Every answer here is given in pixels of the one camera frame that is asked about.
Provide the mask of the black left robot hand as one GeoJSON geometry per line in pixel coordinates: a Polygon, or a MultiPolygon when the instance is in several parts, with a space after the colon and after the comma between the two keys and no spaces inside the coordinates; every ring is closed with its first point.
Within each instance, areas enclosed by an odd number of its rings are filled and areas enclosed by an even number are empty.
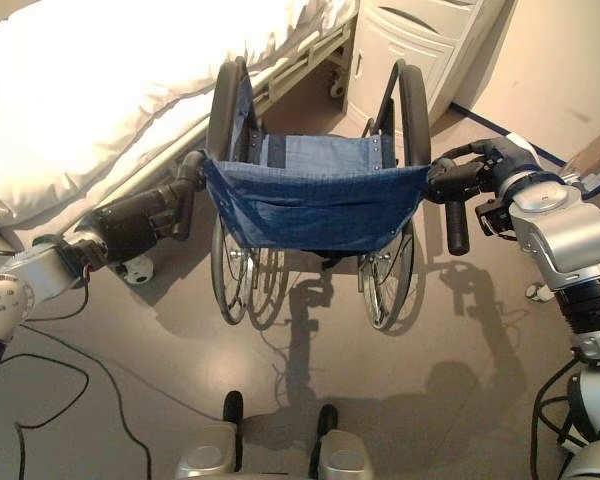
{"type": "Polygon", "coordinates": [[[85,224],[104,242],[109,263],[126,262],[164,238],[189,237],[195,194],[205,188],[206,155],[186,155],[176,179],[93,210],[85,224]]]}

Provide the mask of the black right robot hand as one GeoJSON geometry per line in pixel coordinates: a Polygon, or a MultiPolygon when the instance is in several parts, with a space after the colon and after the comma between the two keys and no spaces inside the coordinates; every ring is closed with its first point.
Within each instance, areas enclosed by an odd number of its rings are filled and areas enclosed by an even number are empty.
{"type": "Polygon", "coordinates": [[[476,140],[444,152],[432,163],[423,195],[437,204],[478,193],[499,197],[511,177],[541,170],[535,149],[516,133],[476,140]]]}

